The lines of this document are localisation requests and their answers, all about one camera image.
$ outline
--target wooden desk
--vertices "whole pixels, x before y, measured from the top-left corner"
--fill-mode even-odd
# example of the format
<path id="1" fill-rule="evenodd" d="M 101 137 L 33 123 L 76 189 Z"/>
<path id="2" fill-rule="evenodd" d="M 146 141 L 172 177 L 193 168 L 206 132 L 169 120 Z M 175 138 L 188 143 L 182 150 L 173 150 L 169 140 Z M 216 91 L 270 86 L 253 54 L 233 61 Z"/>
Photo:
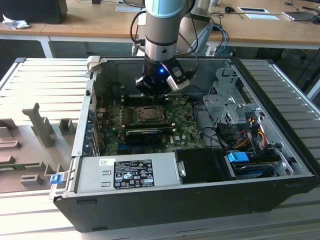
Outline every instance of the wooden desk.
<path id="1" fill-rule="evenodd" d="M 17 28 L 16 30 L 7 28 L 4 24 L 0 24 L 0 35 L 1 34 L 20 34 L 20 35 L 41 35 L 41 30 L 45 27 L 45 23 L 32 23 L 30 27 Z"/>
<path id="2" fill-rule="evenodd" d="M 19 39 L 40 41 L 47 58 L 54 57 L 51 41 L 70 42 L 113 42 L 131 43 L 129 28 L 134 12 L 117 12 L 117 4 L 101 2 L 93 4 L 88 1 L 66 0 L 68 13 L 65 22 L 59 25 L 32 23 L 30 28 L 11 30 L 0 24 L 0 39 Z M 265 8 L 271 14 L 294 12 L 295 8 L 284 5 L 285 0 L 223 0 L 225 4 L 237 7 Z M 315 3 L 293 1 L 302 6 L 316 7 Z M 215 12 L 224 13 L 225 6 L 220 4 L 212 8 Z M 245 14 L 224 14 L 221 19 L 223 28 L 228 32 L 229 46 L 318 49 L 320 46 L 320 25 L 310 22 L 290 22 L 283 16 L 279 20 L 249 19 Z M 212 17 L 216 23 L 219 19 Z M 215 48 L 222 39 L 218 31 L 213 31 L 208 45 Z"/>
<path id="3" fill-rule="evenodd" d="M 231 46 L 244 47 L 278 47 L 281 45 L 290 48 L 318 49 L 320 45 L 320 25 L 311 22 L 290 22 L 290 19 L 282 12 L 295 12 L 292 6 L 284 4 L 285 0 L 223 0 L 225 4 L 231 4 L 237 13 L 242 13 L 242 19 L 238 14 L 225 13 L 225 5 L 209 9 L 212 12 L 221 12 L 223 29 L 228 32 Z M 302 6 L 315 8 L 317 4 L 307 1 L 293 1 L 301 11 Z M 279 20 L 250 19 L 238 7 L 262 8 L 275 14 Z M 212 16 L 218 24 L 219 18 Z M 220 32 L 212 32 L 210 41 L 221 41 Z"/>
<path id="4" fill-rule="evenodd" d="M 67 0 L 66 20 L 59 25 L 47 24 L 41 31 L 47 36 L 129 38 L 136 12 L 116 11 L 117 3 Z"/>

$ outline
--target aluminum profile table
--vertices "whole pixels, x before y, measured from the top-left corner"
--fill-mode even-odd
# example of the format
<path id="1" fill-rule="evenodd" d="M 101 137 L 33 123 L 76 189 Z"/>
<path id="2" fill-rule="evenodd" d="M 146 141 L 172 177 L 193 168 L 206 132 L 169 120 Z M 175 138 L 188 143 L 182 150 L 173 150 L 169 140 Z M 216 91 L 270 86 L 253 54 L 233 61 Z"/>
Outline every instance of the aluminum profile table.
<path id="1" fill-rule="evenodd" d="M 60 103 L 64 103 L 63 105 L 66 105 L 66 108 L 61 112 L 65 114 L 68 112 L 67 109 L 70 109 L 70 104 L 80 104 L 82 102 L 80 97 L 83 98 L 84 93 L 81 91 L 78 93 L 77 89 L 82 89 L 80 83 L 85 82 L 86 71 L 79 70 L 80 68 L 78 67 L 82 66 L 84 69 L 85 62 L 85 59 L 27 59 L 23 63 L 14 63 L 10 71 L 0 82 L 0 88 L 2 88 L 0 90 L 0 107 L 6 104 L 13 105 L 14 103 L 20 105 L 24 101 L 31 101 L 31 98 L 37 96 L 37 101 L 41 100 L 44 105 L 49 105 L 53 99 L 55 99 L 55 102 L 60 101 Z M 317 121 L 317 119 L 319 119 L 317 118 L 319 114 L 318 110 L 309 102 L 303 93 L 300 93 L 300 91 L 295 88 L 293 83 L 291 83 L 285 75 L 280 74 L 281 72 L 275 65 L 269 65 L 265 61 L 244 61 L 244 64 L 249 69 L 252 68 L 250 69 L 251 73 L 260 79 L 258 82 L 263 86 L 262 88 L 270 98 L 275 102 L 279 101 L 277 107 L 279 107 L 279 110 L 284 116 L 290 119 L 290 124 L 293 124 L 293 127 L 295 126 L 294 124 L 298 122 L 312 121 L 313 119 L 316 121 L 315 124 L 319 123 Z M 33 75 L 33 77 L 30 78 L 31 73 L 28 72 L 37 72 L 36 75 L 38 76 Z M 41 86 L 42 88 L 40 88 L 42 90 L 37 90 L 39 88 L 34 87 L 31 88 L 30 85 L 29 90 L 33 91 L 23 93 L 24 91 L 27 92 L 28 89 L 22 91 L 22 86 L 28 87 L 28 85 L 23 84 L 25 82 L 21 82 L 23 80 L 22 78 L 29 79 L 28 81 L 31 81 L 31 79 L 35 81 L 36 79 L 38 83 L 42 84 L 51 83 L 51 90 L 59 89 L 62 91 L 59 92 L 60 95 L 53 93 L 57 91 L 51 91 L 50 97 L 48 97 L 48 94 L 45 94 L 45 90 L 48 88 L 45 88 L 47 85 L 44 84 Z M 75 90 L 73 88 L 61 88 L 61 83 L 77 83 L 74 84 L 73 87 L 79 87 L 75 88 Z M 17 89 L 15 88 L 15 84 L 23 85 L 20 85 L 20 88 Z M 16 90 L 19 90 L 20 93 L 22 92 L 24 97 L 14 95 L 14 93 L 17 93 Z M 302 116 L 298 117 L 298 114 L 294 114 L 298 109 L 300 109 L 298 113 L 301 113 L 301 115 L 308 113 L 309 117 L 307 117 L 307 119 L 300 119 Z M 79 113 L 80 109 L 74 108 L 73 111 Z M 20 115 L 16 117 L 17 122 L 28 124 L 27 120 L 21 119 L 20 117 Z M 56 121 L 56 116 L 53 115 L 50 121 Z M 309 125 L 308 127 L 308 125 L 303 125 L 302 129 L 312 129 L 312 126 Z M 306 142 L 308 142 L 309 139 L 313 139 L 311 137 L 308 138 L 308 134 L 301 136 Z M 308 146 L 311 150 L 319 149 L 317 144 L 312 145 L 309 143 Z M 184 240 L 318 240 L 320 236 L 319 187 L 307 194 L 292 196 L 270 212 L 90 233 L 75 231 L 71 223 L 59 212 L 52 201 L 49 200 L 48 191 L 46 190 L 0 194 L 0 206 L 0 237 L 9 240 L 18 238 L 33 240 L 57 238 L 85 240 L 148 240 L 160 238 Z"/>
<path id="2" fill-rule="evenodd" d="M 242 60 L 316 160 L 320 161 L 320 111 L 274 63 Z"/>

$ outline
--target power supply label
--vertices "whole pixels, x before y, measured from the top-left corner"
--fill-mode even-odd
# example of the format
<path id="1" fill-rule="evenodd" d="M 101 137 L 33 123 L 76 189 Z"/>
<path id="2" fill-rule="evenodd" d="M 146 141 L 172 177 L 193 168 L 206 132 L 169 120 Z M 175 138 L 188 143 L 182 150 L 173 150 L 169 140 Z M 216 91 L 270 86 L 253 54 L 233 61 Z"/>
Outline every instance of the power supply label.
<path id="1" fill-rule="evenodd" d="M 114 163 L 115 189 L 153 187 L 154 171 L 151 159 L 135 161 L 116 161 Z"/>

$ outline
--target cable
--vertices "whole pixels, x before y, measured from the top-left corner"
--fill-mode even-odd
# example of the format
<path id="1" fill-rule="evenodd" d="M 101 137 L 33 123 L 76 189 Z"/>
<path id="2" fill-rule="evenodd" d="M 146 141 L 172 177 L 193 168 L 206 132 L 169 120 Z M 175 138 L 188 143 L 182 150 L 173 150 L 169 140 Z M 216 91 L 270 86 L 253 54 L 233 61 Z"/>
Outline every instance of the cable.
<path id="1" fill-rule="evenodd" d="M 127 3 L 125 0 L 123 0 L 123 2 L 125 3 L 125 4 L 127 4 L 128 6 L 130 6 L 130 7 L 140 7 L 140 6 L 136 6 L 136 5 L 134 5 L 134 4 L 129 4 L 129 3 Z"/>
<path id="2" fill-rule="evenodd" d="M 220 57 L 222 57 L 222 55 L 224 54 L 226 48 L 227 48 L 227 36 L 226 36 L 226 31 L 224 31 L 221 27 L 219 27 L 218 25 L 214 25 L 217 29 L 219 29 L 222 33 L 223 33 L 223 37 L 224 37 L 224 47 L 223 47 L 223 50 L 221 52 L 221 55 Z"/>
<path id="3" fill-rule="evenodd" d="M 316 51 L 316 53 L 315 53 L 315 55 L 313 56 L 313 58 L 309 61 L 309 63 L 307 64 L 307 66 L 305 66 L 305 68 L 304 68 L 304 69 L 302 70 L 302 72 L 300 73 L 298 79 L 295 81 L 295 85 L 298 84 L 300 78 L 301 78 L 302 75 L 305 73 L 305 71 L 308 69 L 308 67 L 309 67 L 310 64 L 313 62 L 313 60 L 316 58 L 316 56 L 318 55 L 319 51 L 320 51 L 320 47 L 319 47 L 318 51 Z"/>
<path id="4" fill-rule="evenodd" d="M 137 44 L 138 42 L 137 42 L 137 40 L 134 39 L 134 36 L 132 35 L 132 29 L 133 29 L 133 27 L 134 27 L 134 24 L 135 24 L 135 21 L 137 20 L 137 18 L 138 18 L 141 14 L 145 14 L 145 13 L 146 13 L 145 10 L 138 12 L 138 13 L 134 16 L 134 18 L 132 19 L 132 22 L 131 22 L 131 25 L 130 25 L 130 38 L 131 38 L 132 42 L 134 42 L 135 44 Z"/>
<path id="5" fill-rule="evenodd" d="M 179 32 L 179 36 L 180 36 L 180 37 L 183 39 L 183 41 L 185 41 L 185 43 L 188 44 L 188 46 L 190 47 L 191 51 L 188 52 L 188 53 L 190 53 L 190 54 L 193 53 L 194 56 L 195 56 L 196 66 L 195 66 L 195 69 L 194 69 L 194 71 L 193 71 L 193 75 L 194 75 L 194 74 L 196 74 L 196 72 L 197 72 L 197 70 L 198 70 L 198 68 L 199 68 L 199 58 L 198 58 L 198 54 L 194 51 L 193 47 L 190 45 L 190 43 L 187 41 L 187 39 L 186 39 L 184 36 L 182 36 L 182 34 L 181 34 L 180 32 Z"/>
<path id="6" fill-rule="evenodd" d="M 198 88 L 197 86 L 188 85 L 188 86 L 185 87 L 185 89 L 186 89 L 186 88 L 195 88 L 195 89 L 197 89 L 200 93 L 202 93 L 203 95 L 206 95 L 206 94 L 205 94 L 203 91 L 201 91 L 200 88 Z"/>
<path id="7" fill-rule="evenodd" d="M 194 34 L 195 34 L 195 41 L 196 41 L 196 46 L 193 49 L 193 53 L 194 53 L 197 50 L 198 46 L 199 46 L 199 40 L 198 40 L 198 34 L 197 34 L 194 18 L 192 17 L 192 14 L 190 12 L 189 12 L 189 15 L 190 15 L 190 18 L 192 20 L 193 30 L 194 30 Z"/>
<path id="8" fill-rule="evenodd" d="M 115 140 L 115 142 L 119 142 L 119 143 L 122 143 L 122 144 L 125 144 L 127 145 L 124 141 L 120 141 L 120 140 Z"/>

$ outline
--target metal slat surface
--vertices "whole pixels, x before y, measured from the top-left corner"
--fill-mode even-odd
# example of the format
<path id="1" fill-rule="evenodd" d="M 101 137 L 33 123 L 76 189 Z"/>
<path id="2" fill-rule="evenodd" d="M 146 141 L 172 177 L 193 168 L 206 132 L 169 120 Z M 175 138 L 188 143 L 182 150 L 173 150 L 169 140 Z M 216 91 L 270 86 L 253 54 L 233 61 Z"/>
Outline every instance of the metal slat surface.
<path id="1" fill-rule="evenodd" d="M 272 67 L 266 60 L 257 63 L 248 60 L 242 62 L 313 156 L 320 160 L 319 111 L 310 106 L 303 93 L 301 95 L 297 92 L 284 73 Z M 252 102 L 255 101 L 247 88 L 244 87 L 243 91 Z"/>
<path id="2" fill-rule="evenodd" d="M 8 86 L 6 86 L 6 89 L 84 89 L 86 87 L 86 84 L 86 82 L 19 82 L 8 84 Z"/>
<path id="3" fill-rule="evenodd" d="M 316 120 L 319 119 L 317 115 L 313 112 L 305 112 L 301 114 L 300 112 L 293 113 L 282 113 L 287 121 L 297 121 L 297 120 Z"/>
<path id="4" fill-rule="evenodd" d="M 23 109 L 25 103 L 22 104 L 0 104 L 0 114 L 10 111 L 19 111 Z M 42 103 L 39 111 L 74 111 L 81 109 L 82 102 L 79 103 Z"/>
<path id="5" fill-rule="evenodd" d="M 53 96 L 2 96 L 0 97 L 0 104 L 53 104 L 53 103 L 82 103 L 84 97 L 82 95 L 72 96 L 72 95 L 58 95 Z"/>
<path id="6" fill-rule="evenodd" d="M 296 99 L 297 94 L 293 91 L 291 92 L 282 92 L 279 94 L 278 92 L 269 92 L 268 96 L 270 99 Z"/>
<path id="7" fill-rule="evenodd" d="M 314 138 L 320 136 L 320 128 L 295 129 L 296 134 L 302 139 Z"/>
<path id="8" fill-rule="evenodd" d="M 285 81 L 260 81 L 259 85 L 262 87 L 287 87 Z"/>
<path id="9" fill-rule="evenodd" d="M 22 89 L 11 89 L 1 93 L 1 96 L 83 96 L 84 92 L 85 89 L 29 89 L 28 91 Z"/>
<path id="10" fill-rule="evenodd" d="M 320 128 L 320 120 L 288 121 L 293 129 Z"/>
<path id="11" fill-rule="evenodd" d="M 302 142 L 309 149 L 320 148 L 320 138 L 304 138 L 302 139 Z"/>
<path id="12" fill-rule="evenodd" d="M 280 113 L 305 113 L 306 105 L 277 105 Z"/>
<path id="13" fill-rule="evenodd" d="M 0 91 L 0 117 L 30 125 L 22 109 L 39 103 L 40 115 L 51 124 L 62 118 L 76 123 L 89 79 L 86 65 L 84 58 L 28 58 Z"/>
<path id="14" fill-rule="evenodd" d="M 270 98 L 274 105 L 282 106 L 282 105 L 304 105 L 306 109 L 309 109 L 306 106 L 305 102 L 300 98 L 288 98 L 288 99 L 278 99 L 278 98 Z"/>
<path id="15" fill-rule="evenodd" d="M 77 111 L 41 111 L 41 106 L 39 113 L 42 117 L 47 117 L 50 120 L 60 120 L 60 119 L 78 119 L 80 116 L 80 110 Z M 1 118 L 4 119 L 14 119 L 14 121 L 29 121 L 30 118 L 21 112 L 1 112 Z"/>
<path id="16" fill-rule="evenodd" d="M 81 76 L 38 76 L 38 77 L 14 77 L 11 83 L 86 83 Z"/>
<path id="17" fill-rule="evenodd" d="M 266 93 L 290 93 L 292 89 L 288 86 L 261 86 Z"/>
<path id="18" fill-rule="evenodd" d="M 44 71 L 87 71 L 87 66 L 83 65 L 54 65 L 54 66 L 26 66 L 22 65 L 20 71 L 27 72 L 44 72 Z"/>
<path id="19" fill-rule="evenodd" d="M 276 77 L 277 73 L 276 72 L 272 72 L 272 71 L 250 71 L 252 76 L 256 77 L 256 76 L 271 76 L 271 77 Z"/>
<path id="20" fill-rule="evenodd" d="M 86 71 L 19 71 L 16 77 L 85 77 Z"/>

